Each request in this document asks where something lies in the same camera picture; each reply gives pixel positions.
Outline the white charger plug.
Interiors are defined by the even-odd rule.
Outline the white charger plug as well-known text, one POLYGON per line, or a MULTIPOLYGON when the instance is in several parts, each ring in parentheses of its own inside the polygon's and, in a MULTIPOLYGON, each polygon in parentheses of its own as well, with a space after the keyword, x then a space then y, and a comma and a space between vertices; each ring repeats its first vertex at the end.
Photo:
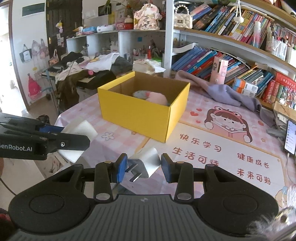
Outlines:
POLYGON ((139 178, 148 179, 161 166, 161 159, 156 148, 142 148, 127 160, 126 173, 132 173, 130 182, 139 178))

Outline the stack of papers books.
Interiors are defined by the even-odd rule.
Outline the stack of papers books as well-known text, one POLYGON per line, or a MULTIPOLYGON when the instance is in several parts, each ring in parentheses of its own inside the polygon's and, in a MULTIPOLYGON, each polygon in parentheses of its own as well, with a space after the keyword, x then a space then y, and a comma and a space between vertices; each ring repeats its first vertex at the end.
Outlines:
POLYGON ((295 124, 295 110, 285 106, 278 101, 273 104, 275 125, 266 132, 276 138, 285 139, 288 122, 295 124))

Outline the pink cylinder device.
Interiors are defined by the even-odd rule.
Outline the pink cylinder device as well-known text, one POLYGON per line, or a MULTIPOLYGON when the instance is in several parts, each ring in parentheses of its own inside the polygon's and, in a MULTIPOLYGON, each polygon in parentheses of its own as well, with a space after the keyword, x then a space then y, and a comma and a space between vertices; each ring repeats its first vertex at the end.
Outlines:
POLYGON ((210 83, 224 84, 228 62, 228 60, 215 56, 210 76, 210 83))

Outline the smartphone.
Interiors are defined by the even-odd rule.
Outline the smartphone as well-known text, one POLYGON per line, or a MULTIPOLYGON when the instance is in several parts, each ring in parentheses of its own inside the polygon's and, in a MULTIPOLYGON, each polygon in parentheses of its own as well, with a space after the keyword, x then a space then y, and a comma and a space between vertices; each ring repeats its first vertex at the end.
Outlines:
POLYGON ((287 133, 285 137, 284 149, 290 154, 295 154, 296 149, 296 124, 291 120, 287 122, 287 133))

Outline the white bookshelf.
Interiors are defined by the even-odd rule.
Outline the white bookshelf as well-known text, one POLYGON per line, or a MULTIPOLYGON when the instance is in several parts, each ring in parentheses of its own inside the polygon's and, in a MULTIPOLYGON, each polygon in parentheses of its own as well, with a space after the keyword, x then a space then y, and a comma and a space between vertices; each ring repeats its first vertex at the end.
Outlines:
POLYGON ((231 37, 186 28, 174 28, 169 40, 166 39, 166 35, 166 30, 107 29, 90 35, 68 38, 66 43, 68 52, 80 52, 82 46, 87 44, 88 55, 93 57, 97 53, 102 53, 104 48, 109 48, 111 43, 115 42, 117 43, 118 53, 124 56, 124 54, 131 53, 133 49, 148 46, 151 40, 154 40, 156 46, 165 51, 161 59, 162 66, 166 69, 176 60, 178 48, 190 43, 197 43, 199 47, 229 53, 248 64, 265 64, 291 78, 295 77, 295 66, 270 54, 263 48, 256 48, 231 37))

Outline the red dictionary book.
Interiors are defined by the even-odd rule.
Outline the red dictionary book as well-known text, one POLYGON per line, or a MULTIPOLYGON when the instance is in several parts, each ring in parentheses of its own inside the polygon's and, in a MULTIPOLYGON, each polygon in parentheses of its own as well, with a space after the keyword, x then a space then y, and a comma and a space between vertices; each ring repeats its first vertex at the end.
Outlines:
POLYGON ((296 88, 296 83, 290 77, 282 74, 281 72, 275 72, 275 81, 283 85, 284 87, 291 87, 292 89, 296 88))

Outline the purple pink cloth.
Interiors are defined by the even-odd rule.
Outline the purple pink cloth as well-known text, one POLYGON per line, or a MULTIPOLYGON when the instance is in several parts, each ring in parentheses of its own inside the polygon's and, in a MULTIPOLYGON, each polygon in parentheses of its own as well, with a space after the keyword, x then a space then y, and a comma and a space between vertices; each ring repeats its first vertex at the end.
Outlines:
POLYGON ((274 115, 270 111, 264 110, 260 101, 255 97, 240 94, 225 84, 212 84, 183 70, 176 73, 175 79, 189 82, 190 88, 194 92, 216 102, 236 107, 243 106, 254 113, 258 113, 260 119, 269 127, 275 126, 274 115))

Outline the white paper tissue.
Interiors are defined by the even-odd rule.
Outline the white paper tissue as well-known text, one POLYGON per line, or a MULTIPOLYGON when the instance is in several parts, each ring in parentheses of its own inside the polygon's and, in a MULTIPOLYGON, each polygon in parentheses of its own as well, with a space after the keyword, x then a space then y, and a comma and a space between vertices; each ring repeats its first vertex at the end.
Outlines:
POLYGON ((83 118, 75 118, 61 131, 62 140, 58 141, 57 151, 67 161, 76 163, 96 138, 95 128, 83 118))

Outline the white shirt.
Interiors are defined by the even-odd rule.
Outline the white shirt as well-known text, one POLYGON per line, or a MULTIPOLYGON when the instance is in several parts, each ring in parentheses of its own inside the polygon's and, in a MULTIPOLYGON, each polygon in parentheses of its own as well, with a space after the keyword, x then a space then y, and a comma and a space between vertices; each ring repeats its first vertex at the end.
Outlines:
POLYGON ((120 56, 119 53, 112 52, 107 55, 99 55, 95 59, 91 60, 85 69, 93 72, 100 72, 104 70, 110 70, 111 66, 115 63, 116 59, 120 56))

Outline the yellow cardboard box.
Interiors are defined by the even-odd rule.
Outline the yellow cardboard box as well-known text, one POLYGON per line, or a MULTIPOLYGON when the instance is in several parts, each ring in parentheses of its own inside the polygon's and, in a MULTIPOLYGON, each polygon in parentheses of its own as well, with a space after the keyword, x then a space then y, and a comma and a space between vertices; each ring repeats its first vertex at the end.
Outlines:
POLYGON ((183 115, 190 84, 171 78, 131 72, 97 89, 104 120, 159 142, 166 142, 183 115), (133 96, 138 90, 163 94, 167 105, 133 96))

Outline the orange blue white box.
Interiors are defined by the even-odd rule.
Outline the orange blue white box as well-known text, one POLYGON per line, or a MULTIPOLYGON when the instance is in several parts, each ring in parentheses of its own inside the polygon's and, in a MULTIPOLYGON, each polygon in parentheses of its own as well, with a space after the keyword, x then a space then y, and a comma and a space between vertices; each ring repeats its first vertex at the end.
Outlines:
POLYGON ((245 96, 255 97, 258 87, 242 79, 235 78, 232 84, 232 89, 245 96))

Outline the pink plush paw toy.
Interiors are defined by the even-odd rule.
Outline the pink plush paw toy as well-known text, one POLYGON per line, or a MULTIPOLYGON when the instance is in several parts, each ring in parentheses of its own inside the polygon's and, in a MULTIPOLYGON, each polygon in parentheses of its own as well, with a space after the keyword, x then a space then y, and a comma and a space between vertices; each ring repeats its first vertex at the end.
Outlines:
POLYGON ((167 98, 158 92, 152 92, 147 90, 138 90, 132 94, 133 97, 146 100, 151 103, 168 106, 167 98))

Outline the white quilted handbag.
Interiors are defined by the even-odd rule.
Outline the white quilted handbag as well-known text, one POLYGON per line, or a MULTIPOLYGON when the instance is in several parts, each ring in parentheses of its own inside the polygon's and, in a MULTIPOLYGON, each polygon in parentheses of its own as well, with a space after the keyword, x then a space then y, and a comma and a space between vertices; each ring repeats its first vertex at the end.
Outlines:
POLYGON ((191 29, 193 27, 193 16, 189 8, 184 4, 175 7, 174 27, 191 29))

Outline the pink checkered tablecloth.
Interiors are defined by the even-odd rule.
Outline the pink checkered tablecloth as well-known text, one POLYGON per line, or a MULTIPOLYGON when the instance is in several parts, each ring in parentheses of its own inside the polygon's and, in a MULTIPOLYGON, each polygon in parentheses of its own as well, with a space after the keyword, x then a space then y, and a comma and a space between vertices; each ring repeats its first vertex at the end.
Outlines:
POLYGON ((269 135, 269 127, 248 109, 225 105, 194 91, 189 92, 187 108, 165 143, 155 141, 102 118, 98 96, 94 95, 62 113, 56 125, 66 126, 75 117, 93 125, 97 137, 80 162, 94 167, 112 161, 121 153, 133 155, 142 148, 154 147, 159 154, 167 153, 174 161, 186 161, 202 168, 214 164, 271 194, 283 207, 287 188, 295 183, 293 159, 281 149, 280 141, 269 135), (207 114, 220 107, 243 119, 251 139, 218 130, 206 123, 207 114))

